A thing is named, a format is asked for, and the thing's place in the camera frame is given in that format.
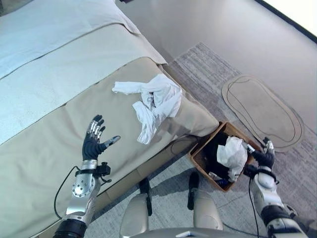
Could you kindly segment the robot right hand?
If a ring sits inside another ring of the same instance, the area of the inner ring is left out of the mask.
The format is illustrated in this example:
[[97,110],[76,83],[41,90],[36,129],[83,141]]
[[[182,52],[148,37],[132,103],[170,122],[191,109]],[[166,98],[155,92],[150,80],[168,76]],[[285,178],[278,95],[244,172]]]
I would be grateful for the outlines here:
[[250,144],[244,143],[244,147],[249,154],[251,154],[257,161],[259,166],[268,167],[272,169],[275,161],[275,151],[272,141],[265,137],[263,142],[265,143],[264,152],[256,150]]

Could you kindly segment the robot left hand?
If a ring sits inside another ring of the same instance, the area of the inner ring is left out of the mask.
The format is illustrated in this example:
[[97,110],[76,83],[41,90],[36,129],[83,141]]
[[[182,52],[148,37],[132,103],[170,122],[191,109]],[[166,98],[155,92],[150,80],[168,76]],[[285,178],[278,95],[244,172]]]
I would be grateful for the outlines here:
[[104,122],[105,120],[103,119],[102,115],[96,115],[89,123],[82,145],[83,161],[97,160],[100,154],[102,154],[108,147],[121,139],[121,136],[116,135],[111,139],[101,143],[100,137],[106,128],[103,125]]

